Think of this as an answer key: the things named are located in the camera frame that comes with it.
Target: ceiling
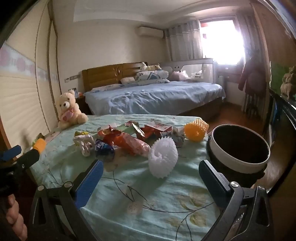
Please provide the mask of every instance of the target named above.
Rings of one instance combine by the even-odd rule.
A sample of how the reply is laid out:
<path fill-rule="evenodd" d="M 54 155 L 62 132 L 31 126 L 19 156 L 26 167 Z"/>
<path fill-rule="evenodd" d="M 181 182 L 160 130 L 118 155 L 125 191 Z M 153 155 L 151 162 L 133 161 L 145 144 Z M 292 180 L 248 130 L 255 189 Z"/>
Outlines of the ceiling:
<path fill-rule="evenodd" d="M 250 8 L 249 0 L 54 0 L 57 25 L 64 26 L 120 20 L 166 28 L 185 18 L 235 14 L 238 8 Z"/>

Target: white rim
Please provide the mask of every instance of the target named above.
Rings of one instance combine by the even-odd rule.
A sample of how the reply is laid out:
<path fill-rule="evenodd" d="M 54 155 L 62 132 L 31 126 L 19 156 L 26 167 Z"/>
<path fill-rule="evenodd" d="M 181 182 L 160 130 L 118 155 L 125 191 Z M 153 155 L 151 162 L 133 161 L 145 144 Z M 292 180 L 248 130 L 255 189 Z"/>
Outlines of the white rim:
<path fill-rule="evenodd" d="M 252 133 L 256 134 L 258 137 L 260 137 L 265 143 L 266 146 L 268 148 L 268 156 L 266 158 L 265 161 L 260 162 L 260 163 L 248 163 L 248 162 L 244 162 L 241 161 L 233 156 L 231 156 L 230 154 L 226 153 L 220 146 L 218 146 L 218 144 L 216 143 L 213 134 L 214 131 L 221 126 L 238 126 L 241 128 L 244 128 L 246 130 L 251 131 Z M 250 174 L 250 173 L 256 173 L 258 171 L 260 171 L 264 165 L 268 162 L 269 157 L 270 157 L 270 148 L 267 144 L 267 142 L 255 131 L 246 128 L 244 126 L 239 126 L 239 125 L 233 125 L 233 124 L 224 124 L 224 125 L 220 125 L 217 126 L 213 129 L 212 131 L 212 136 L 211 136 L 211 140 L 210 140 L 210 148 L 212 153 L 215 155 L 215 157 L 221 162 L 223 163 L 225 166 L 227 166 L 228 168 L 240 172 L 240 173 L 246 173 L 246 174 Z"/>

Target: wardrobe door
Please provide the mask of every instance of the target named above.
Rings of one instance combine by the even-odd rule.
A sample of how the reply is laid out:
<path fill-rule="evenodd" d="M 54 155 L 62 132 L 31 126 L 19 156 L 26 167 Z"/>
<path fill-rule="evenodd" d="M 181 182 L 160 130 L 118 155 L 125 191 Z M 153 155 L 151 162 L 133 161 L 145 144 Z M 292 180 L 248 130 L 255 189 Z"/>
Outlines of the wardrobe door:
<path fill-rule="evenodd" d="M 39 133 L 49 132 L 40 105 L 35 75 L 35 47 L 47 0 L 39 1 L 0 49 L 0 116 L 10 146 L 22 150 Z"/>
<path fill-rule="evenodd" d="M 54 102 L 56 103 L 59 96 L 61 95 L 61 90 L 59 87 L 59 78 L 57 74 L 57 35 L 52 21 L 49 34 L 48 64 L 52 94 Z"/>
<path fill-rule="evenodd" d="M 57 127 L 58 119 L 54 109 L 51 89 L 49 86 L 48 66 L 47 66 L 47 47 L 50 30 L 50 20 L 48 8 L 46 7 L 41 16 L 39 30 L 36 41 L 36 74 L 37 88 L 39 91 L 40 102 L 43 109 L 45 122 L 52 131 Z"/>

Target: nightstand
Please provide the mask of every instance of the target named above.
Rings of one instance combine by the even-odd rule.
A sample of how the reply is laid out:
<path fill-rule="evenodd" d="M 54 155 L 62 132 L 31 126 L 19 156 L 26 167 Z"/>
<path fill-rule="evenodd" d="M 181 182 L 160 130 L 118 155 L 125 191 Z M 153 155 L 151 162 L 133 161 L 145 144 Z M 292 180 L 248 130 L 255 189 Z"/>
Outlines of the nightstand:
<path fill-rule="evenodd" d="M 85 102 L 85 96 L 80 96 L 78 98 L 76 98 L 76 103 L 79 106 L 79 109 L 82 113 L 86 114 L 86 115 L 92 115 L 92 112 L 88 106 L 88 104 Z"/>

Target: window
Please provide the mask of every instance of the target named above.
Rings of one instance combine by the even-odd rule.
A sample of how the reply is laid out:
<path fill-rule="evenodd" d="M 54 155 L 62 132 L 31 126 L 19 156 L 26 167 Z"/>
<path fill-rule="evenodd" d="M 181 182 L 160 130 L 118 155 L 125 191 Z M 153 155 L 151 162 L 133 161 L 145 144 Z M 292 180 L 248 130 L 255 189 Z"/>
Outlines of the window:
<path fill-rule="evenodd" d="M 235 29 L 233 20 L 202 23 L 200 33 L 204 58 L 232 65 L 244 58 L 242 36 Z"/>

